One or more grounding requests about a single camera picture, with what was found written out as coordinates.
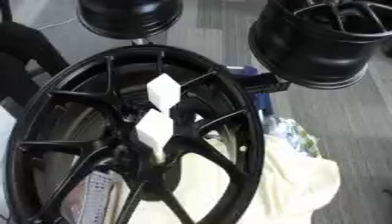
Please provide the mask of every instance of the gray carpet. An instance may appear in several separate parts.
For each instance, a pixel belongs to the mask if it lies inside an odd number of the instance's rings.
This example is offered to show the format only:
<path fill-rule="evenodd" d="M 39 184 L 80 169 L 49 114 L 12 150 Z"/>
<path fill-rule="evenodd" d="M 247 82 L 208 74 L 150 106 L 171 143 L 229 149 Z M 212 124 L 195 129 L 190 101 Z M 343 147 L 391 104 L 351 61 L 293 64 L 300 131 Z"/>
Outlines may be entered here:
<path fill-rule="evenodd" d="M 184 0 L 183 17 L 158 43 L 180 46 L 231 66 L 255 65 L 247 33 L 265 0 Z M 74 17 L 74 1 L 51 0 L 32 25 Z M 70 62 L 127 41 L 97 37 L 73 21 L 44 30 Z M 392 59 L 376 55 L 369 75 L 352 87 L 317 91 L 293 86 L 273 94 L 276 112 L 320 137 L 323 154 L 339 163 L 342 185 L 332 203 L 317 211 L 318 224 L 387 224 L 392 221 Z"/>

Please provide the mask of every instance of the foam cube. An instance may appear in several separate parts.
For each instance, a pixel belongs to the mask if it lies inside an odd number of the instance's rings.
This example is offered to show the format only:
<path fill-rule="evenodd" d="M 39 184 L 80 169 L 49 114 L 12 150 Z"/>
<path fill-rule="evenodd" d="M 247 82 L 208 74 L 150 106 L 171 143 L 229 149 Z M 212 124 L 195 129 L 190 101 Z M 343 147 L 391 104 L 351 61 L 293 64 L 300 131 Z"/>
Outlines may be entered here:
<path fill-rule="evenodd" d="M 155 109 L 151 109 L 136 125 L 139 140 L 151 147 L 159 163 L 165 161 L 164 147 L 172 138 L 174 121 Z"/>
<path fill-rule="evenodd" d="M 149 82 L 147 92 L 150 102 L 166 115 L 181 100 L 181 85 L 166 73 Z"/>

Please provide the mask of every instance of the cable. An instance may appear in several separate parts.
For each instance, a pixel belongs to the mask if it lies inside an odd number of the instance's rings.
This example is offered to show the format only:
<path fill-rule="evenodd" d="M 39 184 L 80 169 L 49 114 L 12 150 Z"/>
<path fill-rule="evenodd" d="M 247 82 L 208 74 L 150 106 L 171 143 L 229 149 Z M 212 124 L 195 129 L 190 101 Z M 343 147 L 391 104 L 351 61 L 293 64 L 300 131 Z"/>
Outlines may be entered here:
<path fill-rule="evenodd" d="M 70 19 L 68 19 L 68 20 L 66 20 L 64 22 L 59 23 L 59 24 L 44 25 L 42 27 L 37 28 L 37 30 L 43 31 L 43 30 L 46 30 L 46 29 L 49 29 L 49 28 L 54 28 L 54 27 L 58 27 L 58 26 L 61 26 L 61 25 L 66 25 L 66 24 L 69 24 L 69 23 L 71 23 L 71 22 L 73 22 L 75 20 L 76 20 L 76 17 L 72 17 L 72 18 L 70 18 Z"/>

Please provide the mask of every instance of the white cloth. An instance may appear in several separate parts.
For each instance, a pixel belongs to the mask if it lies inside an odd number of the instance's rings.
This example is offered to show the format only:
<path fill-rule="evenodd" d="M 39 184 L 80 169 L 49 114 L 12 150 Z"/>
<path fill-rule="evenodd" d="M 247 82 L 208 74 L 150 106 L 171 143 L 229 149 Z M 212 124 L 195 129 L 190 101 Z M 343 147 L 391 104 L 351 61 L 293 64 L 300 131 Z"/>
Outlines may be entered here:
<path fill-rule="evenodd" d="M 11 135 L 12 129 L 14 128 L 16 123 L 15 118 L 8 113 L 2 106 L 0 106 L 0 161 L 1 161 L 1 167 L 4 167 L 4 155 L 5 155 L 5 150 L 7 148 L 7 143 L 8 139 Z M 4 195 L 4 178 L 3 178 L 3 172 L 0 171 L 0 214 L 3 215 L 4 217 L 9 216 L 9 211 L 7 207 L 7 203 L 5 201 L 5 195 Z"/>
<path fill-rule="evenodd" d="M 265 136 L 265 143 L 262 180 L 240 223 L 310 224 L 313 211 L 338 191 L 339 167 L 298 153 L 278 137 Z"/>

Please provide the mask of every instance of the black wheel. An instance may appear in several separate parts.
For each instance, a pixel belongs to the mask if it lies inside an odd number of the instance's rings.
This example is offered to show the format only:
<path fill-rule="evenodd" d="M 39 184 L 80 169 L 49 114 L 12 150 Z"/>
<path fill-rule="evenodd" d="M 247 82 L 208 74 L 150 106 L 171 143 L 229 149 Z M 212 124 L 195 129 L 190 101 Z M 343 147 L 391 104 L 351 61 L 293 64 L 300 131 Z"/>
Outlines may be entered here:
<path fill-rule="evenodd" d="M 153 108 L 145 84 L 161 73 L 181 83 L 183 94 L 171 110 L 175 135 L 164 148 L 166 161 L 155 164 L 134 127 Z M 195 122 L 196 115 L 203 119 Z M 236 223 L 262 174 L 259 123 L 252 102 L 226 68 L 198 54 L 161 45 L 97 54 L 45 85 L 13 130 L 5 169 L 12 218 L 16 223 L 69 223 L 60 211 L 64 198 L 91 172 L 113 171 L 131 190 L 115 223 L 127 223 L 141 200 L 163 201 L 181 223 Z M 205 141 L 212 130 L 234 148 L 234 161 Z M 189 153 L 214 162 L 230 178 L 217 205 L 200 221 L 172 193 L 179 162 Z M 44 187 L 48 179 L 57 179 L 51 190 Z"/>

